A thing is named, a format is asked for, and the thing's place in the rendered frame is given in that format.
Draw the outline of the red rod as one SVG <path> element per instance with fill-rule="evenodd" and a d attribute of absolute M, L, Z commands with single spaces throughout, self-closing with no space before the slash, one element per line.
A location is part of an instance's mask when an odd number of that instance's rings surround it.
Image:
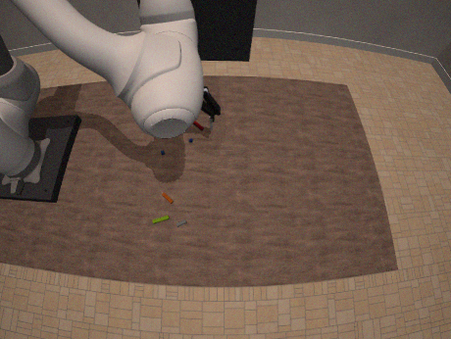
<path fill-rule="evenodd" d="M 194 125 L 197 126 L 201 131 L 204 130 L 204 127 L 201 126 L 197 121 L 194 122 Z"/>

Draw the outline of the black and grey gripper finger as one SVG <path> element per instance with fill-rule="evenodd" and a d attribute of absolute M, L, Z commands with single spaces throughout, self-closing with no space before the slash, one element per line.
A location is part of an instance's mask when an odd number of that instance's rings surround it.
<path fill-rule="evenodd" d="M 207 95 L 207 93 L 209 95 Z M 206 102 L 203 101 L 201 110 L 210 116 L 210 130 L 213 130 L 213 122 L 215 121 L 215 115 L 219 116 L 221 114 L 221 107 L 216 102 L 216 100 L 212 97 L 212 95 L 209 93 L 207 86 L 204 86 L 203 98 Z"/>

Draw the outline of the orange rod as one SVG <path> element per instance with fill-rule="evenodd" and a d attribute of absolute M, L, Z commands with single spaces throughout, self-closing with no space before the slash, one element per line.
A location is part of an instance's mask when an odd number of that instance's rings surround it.
<path fill-rule="evenodd" d="M 174 202 L 166 193 L 162 194 L 171 204 Z"/>

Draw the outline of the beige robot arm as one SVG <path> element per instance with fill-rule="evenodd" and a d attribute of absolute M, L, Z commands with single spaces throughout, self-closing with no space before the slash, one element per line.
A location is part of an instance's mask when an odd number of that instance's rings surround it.
<path fill-rule="evenodd" d="M 198 119 L 204 79 L 190 0 L 140 0 L 140 32 L 131 36 L 93 24 L 68 0 L 10 1 L 58 49 L 105 78 L 146 134 L 173 138 Z M 52 145 L 28 137 L 39 93 L 35 68 L 11 56 L 0 35 L 0 172 L 13 195 L 42 182 Z"/>

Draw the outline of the lime green rod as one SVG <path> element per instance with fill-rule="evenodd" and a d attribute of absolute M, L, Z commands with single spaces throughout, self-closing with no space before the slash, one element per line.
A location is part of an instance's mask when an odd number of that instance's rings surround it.
<path fill-rule="evenodd" d="M 156 219 L 153 219 L 152 221 L 153 221 L 153 223 L 158 223 L 158 222 L 161 222 L 161 221 L 164 221 L 164 220 L 167 220 L 167 219 L 170 219 L 169 216 L 165 216 L 165 217 L 162 217 L 162 218 L 156 218 Z"/>

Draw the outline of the grey rod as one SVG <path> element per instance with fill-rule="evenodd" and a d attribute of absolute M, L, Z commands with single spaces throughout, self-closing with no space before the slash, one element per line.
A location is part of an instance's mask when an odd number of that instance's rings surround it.
<path fill-rule="evenodd" d="M 180 221 L 180 222 L 178 222 L 178 223 L 176 224 L 176 226 L 179 227 L 179 226 L 184 225 L 184 224 L 186 224 L 186 220 L 185 220 L 185 219 L 182 220 L 182 221 Z"/>

